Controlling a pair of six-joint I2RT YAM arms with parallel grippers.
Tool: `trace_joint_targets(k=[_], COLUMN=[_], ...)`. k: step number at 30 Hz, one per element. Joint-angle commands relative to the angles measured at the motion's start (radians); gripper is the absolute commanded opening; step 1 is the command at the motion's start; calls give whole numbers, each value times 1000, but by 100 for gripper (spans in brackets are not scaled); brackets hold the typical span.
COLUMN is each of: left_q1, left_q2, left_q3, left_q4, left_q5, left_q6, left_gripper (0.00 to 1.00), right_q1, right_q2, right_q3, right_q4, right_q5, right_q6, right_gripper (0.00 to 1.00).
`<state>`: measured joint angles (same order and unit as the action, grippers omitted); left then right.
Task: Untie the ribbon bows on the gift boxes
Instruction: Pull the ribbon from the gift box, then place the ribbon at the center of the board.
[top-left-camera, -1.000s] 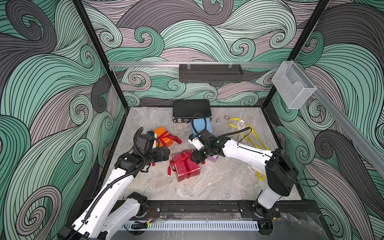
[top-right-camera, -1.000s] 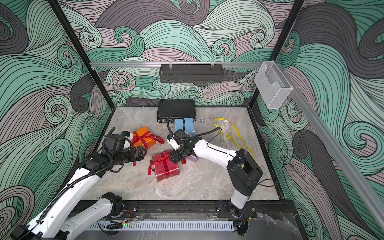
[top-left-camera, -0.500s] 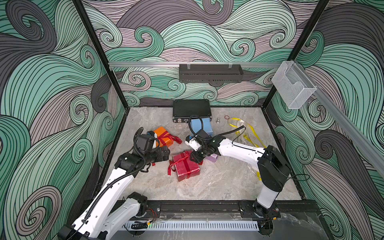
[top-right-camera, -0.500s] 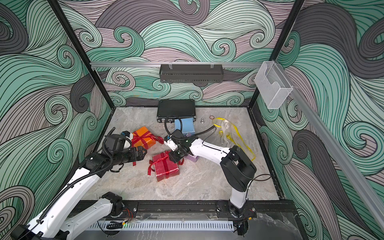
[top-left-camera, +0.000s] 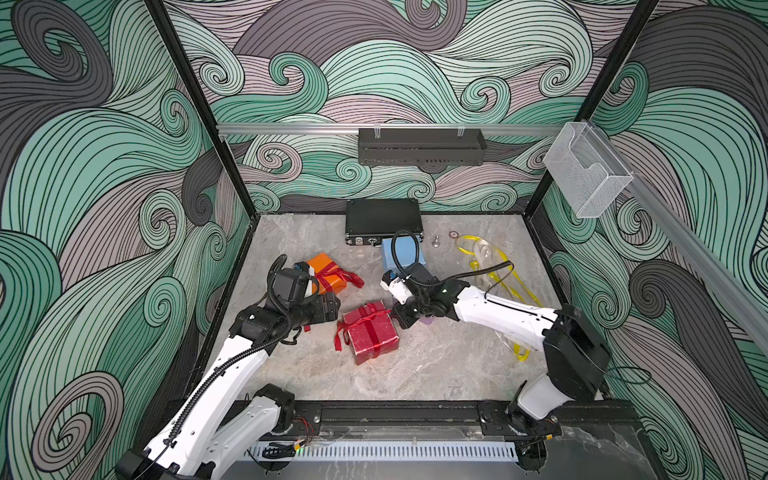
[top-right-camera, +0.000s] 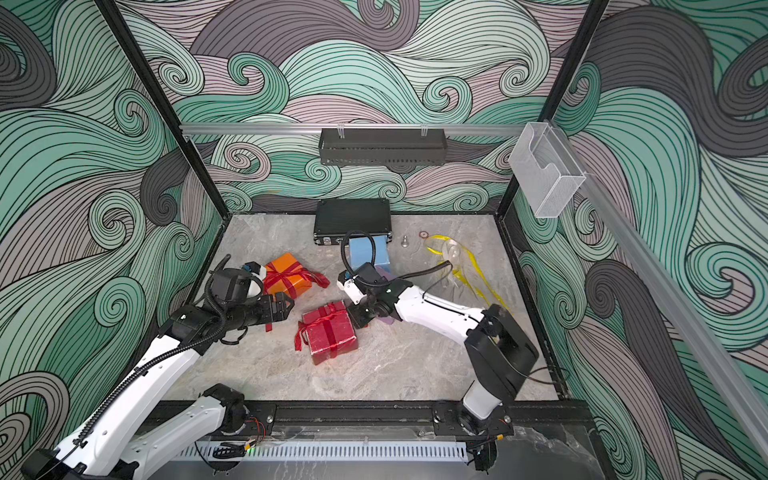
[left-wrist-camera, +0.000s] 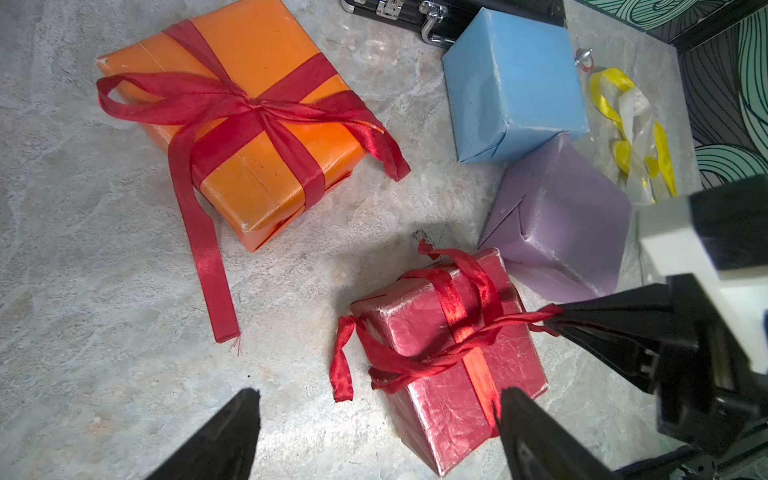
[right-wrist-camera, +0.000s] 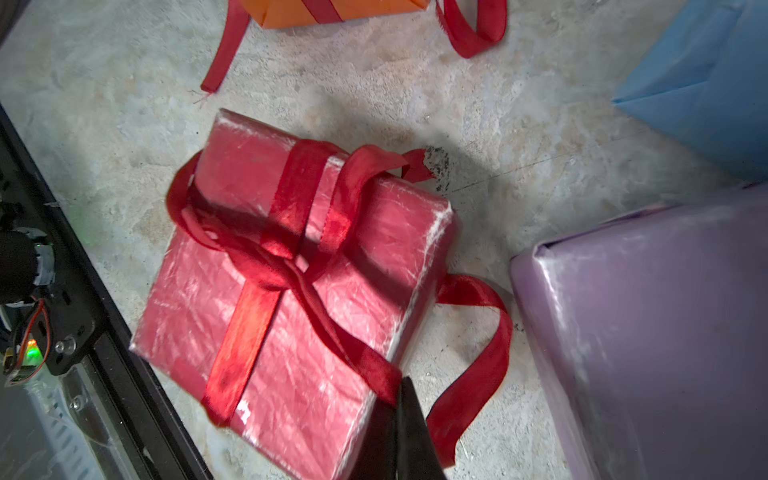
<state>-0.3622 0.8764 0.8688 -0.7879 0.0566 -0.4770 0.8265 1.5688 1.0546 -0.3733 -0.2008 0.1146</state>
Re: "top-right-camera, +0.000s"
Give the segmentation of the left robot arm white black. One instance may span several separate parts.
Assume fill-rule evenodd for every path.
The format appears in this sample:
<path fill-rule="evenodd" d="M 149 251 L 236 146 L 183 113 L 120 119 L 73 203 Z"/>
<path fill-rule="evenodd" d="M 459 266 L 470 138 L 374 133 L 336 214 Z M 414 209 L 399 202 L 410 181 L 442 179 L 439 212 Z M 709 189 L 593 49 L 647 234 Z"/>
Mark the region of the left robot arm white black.
<path fill-rule="evenodd" d="M 240 434 L 249 411 L 242 393 L 216 384 L 191 406 L 153 430 L 139 428 L 170 387 L 228 332 L 288 318 L 295 302 L 283 293 L 224 312 L 213 301 L 176 310 L 133 371 L 91 416 L 53 449 L 24 461 L 26 479 L 146 479 L 178 453 L 210 434 Z"/>

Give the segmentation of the purple gift box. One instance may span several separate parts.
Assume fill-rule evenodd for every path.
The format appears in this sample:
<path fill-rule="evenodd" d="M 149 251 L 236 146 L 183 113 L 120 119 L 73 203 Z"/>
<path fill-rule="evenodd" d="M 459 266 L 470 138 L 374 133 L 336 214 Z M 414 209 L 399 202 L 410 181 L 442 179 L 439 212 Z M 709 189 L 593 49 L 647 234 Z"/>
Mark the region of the purple gift box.
<path fill-rule="evenodd" d="M 393 280 L 394 276 L 391 274 L 389 270 L 382 266 L 376 266 L 376 271 L 383 277 L 384 280 Z M 387 288 L 384 288 L 378 295 L 377 300 L 375 302 L 375 313 L 377 314 L 377 318 L 384 322 L 387 325 L 392 325 L 395 323 L 396 318 L 394 317 L 395 308 L 393 306 L 393 303 L 390 298 L 390 294 L 386 293 Z"/>

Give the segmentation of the blue gift box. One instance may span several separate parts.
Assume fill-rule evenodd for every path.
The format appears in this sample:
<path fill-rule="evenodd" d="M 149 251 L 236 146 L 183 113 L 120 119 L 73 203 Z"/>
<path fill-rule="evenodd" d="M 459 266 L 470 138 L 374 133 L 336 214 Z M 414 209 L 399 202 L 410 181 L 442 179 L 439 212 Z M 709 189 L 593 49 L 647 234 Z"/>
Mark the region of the blue gift box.
<path fill-rule="evenodd" d="M 364 263 L 371 263 L 376 268 L 390 271 L 390 258 L 387 250 L 389 238 L 385 235 L 373 237 L 375 243 L 375 258 L 371 260 L 372 246 L 367 237 L 352 238 L 349 242 L 349 264 L 357 270 Z"/>

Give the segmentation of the yellow ribbon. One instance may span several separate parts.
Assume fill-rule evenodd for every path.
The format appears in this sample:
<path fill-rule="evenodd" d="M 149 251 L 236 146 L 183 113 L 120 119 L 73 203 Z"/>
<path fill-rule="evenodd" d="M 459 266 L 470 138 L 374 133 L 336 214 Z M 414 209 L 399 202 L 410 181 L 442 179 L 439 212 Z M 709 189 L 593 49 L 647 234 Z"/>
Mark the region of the yellow ribbon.
<path fill-rule="evenodd" d="M 483 306 L 498 304 L 508 308 L 486 278 L 474 253 L 466 246 L 445 235 L 428 236 L 424 240 L 424 246 L 428 252 L 451 262 L 452 282 L 462 292 L 470 293 Z"/>

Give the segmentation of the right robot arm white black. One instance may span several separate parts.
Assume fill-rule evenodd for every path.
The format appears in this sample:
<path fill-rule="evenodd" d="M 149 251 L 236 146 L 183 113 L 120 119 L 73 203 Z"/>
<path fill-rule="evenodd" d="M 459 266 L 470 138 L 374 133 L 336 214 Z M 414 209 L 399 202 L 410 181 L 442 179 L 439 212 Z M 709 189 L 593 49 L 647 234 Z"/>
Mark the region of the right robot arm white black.
<path fill-rule="evenodd" d="M 502 306 L 462 306 L 431 295 L 406 280 L 364 285 L 338 282 L 349 298 L 347 312 L 356 327 L 392 317 L 420 325 L 462 345 L 475 380 L 457 408 L 456 420 L 469 435 L 488 431 L 498 407 L 516 400 L 539 358 L 534 343 Z"/>

